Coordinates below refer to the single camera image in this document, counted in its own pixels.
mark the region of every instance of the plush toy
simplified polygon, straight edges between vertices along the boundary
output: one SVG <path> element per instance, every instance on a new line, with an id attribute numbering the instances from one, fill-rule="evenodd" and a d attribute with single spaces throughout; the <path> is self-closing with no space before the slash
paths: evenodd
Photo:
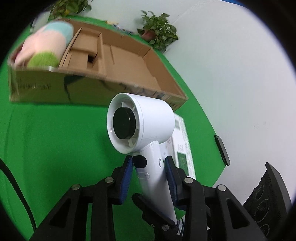
<path id="1" fill-rule="evenodd" d="M 73 38 L 73 26 L 65 21 L 52 21 L 26 38 L 15 59 L 16 66 L 58 67 Z"/>

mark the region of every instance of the potted plant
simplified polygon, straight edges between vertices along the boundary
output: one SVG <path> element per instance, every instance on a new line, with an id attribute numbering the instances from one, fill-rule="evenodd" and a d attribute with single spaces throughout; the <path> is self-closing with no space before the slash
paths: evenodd
<path id="1" fill-rule="evenodd" d="M 93 0 L 58 0 L 51 6 L 49 19 L 66 17 L 69 14 L 79 14 L 84 10 L 91 10 L 89 2 Z"/>
<path id="2" fill-rule="evenodd" d="M 167 17 L 169 17 L 169 15 L 163 13 L 157 17 L 152 11 L 149 11 L 152 14 L 152 16 L 149 17 L 146 11 L 141 11 L 143 12 L 142 19 L 145 25 L 142 29 L 138 29 L 138 33 L 154 49 L 162 53 L 165 52 L 167 46 L 179 39 L 176 34 L 177 29 L 175 26 L 168 23 Z"/>

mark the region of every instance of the white wall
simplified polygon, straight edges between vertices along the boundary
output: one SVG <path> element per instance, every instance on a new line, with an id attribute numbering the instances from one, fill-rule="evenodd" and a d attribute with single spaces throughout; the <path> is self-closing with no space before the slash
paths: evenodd
<path id="1" fill-rule="evenodd" d="M 219 0 L 94 0 L 87 15 L 133 31 L 140 10 L 171 14 L 180 40 L 166 57 L 222 137 L 231 165 L 220 176 L 240 202 L 270 162 L 295 195 L 296 84 L 272 33 L 247 9 Z"/>

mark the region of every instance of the flower pot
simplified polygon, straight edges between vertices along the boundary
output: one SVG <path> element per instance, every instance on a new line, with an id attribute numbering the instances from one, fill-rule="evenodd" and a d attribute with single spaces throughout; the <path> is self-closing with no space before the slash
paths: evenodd
<path id="1" fill-rule="evenodd" d="M 156 33 L 153 30 L 145 30 L 145 32 L 142 35 L 142 39 L 149 42 L 153 39 L 156 39 Z"/>

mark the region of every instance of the silver bolt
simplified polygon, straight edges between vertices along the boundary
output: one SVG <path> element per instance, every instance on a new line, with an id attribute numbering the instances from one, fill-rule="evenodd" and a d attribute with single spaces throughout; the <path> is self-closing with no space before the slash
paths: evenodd
<path id="1" fill-rule="evenodd" d="M 190 178 L 190 177 L 185 178 L 184 181 L 185 181 L 186 183 L 193 183 L 193 179 Z"/>
<path id="2" fill-rule="evenodd" d="M 167 231 L 170 229 L 170 227 L 167 224 L 164 224 L 162 227 L 163 231 Z"/>
<path id="3" fill-rule="evenodd" d="M 106 183 L 111 183 L 113 181 L 114 181 L 114 179 L 112 177 L 106 177 L 106 179 L 105 179 Z"/>
<path id="4" fill-rule="evenodd" d="M 80 188 L 80 185 L 79 184 L 74 184 L 72 187 L 72 190 L 78 190 Z"/>
<path id="5" fill-rule="evenodd" d="M 224 191 L 226 191 L 227 187 L 224 186 L 224 185 L 219 185 L 219 186 L 218 186 L 218 189 L 219 189 L 220 191 L 224 192 Z"/>

